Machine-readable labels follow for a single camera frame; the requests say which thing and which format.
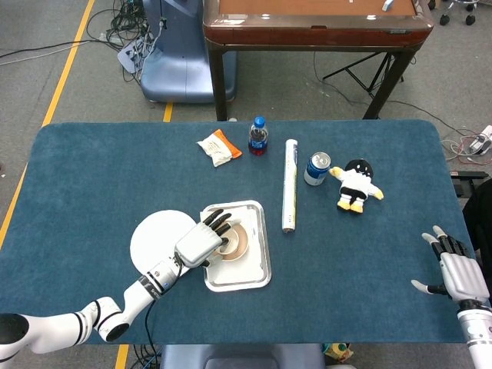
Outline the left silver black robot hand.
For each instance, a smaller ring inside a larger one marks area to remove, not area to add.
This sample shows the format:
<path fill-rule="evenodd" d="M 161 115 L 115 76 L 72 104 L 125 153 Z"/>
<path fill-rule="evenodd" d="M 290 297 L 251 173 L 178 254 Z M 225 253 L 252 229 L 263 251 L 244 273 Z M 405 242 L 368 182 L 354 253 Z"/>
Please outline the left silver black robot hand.
<path fill-rule="evenodd" d="M 186 268 L 196 268 L 224 243 L 222 235 L 231 226 L 231 213 L 219 208 L 198 222 L 175 245 L 174 259 Z"/>

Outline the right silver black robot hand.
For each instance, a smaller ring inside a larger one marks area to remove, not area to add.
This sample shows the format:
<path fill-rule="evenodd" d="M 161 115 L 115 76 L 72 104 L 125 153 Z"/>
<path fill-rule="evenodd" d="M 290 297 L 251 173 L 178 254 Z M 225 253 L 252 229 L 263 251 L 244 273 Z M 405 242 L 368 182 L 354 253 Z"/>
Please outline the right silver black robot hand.
<path fill-rule="evenodd" d="M 434 234 L 424 232 L 421 237 L 432 247 L 437 258 L 443 283 L 428 285 L 411 280 L 411 284 L 425 294 L 447 295 L 452 301 L 485 303 L 489 297 L 486 281 L 478 262 L 470 256 L 466 245 L 434 225 Z"/>

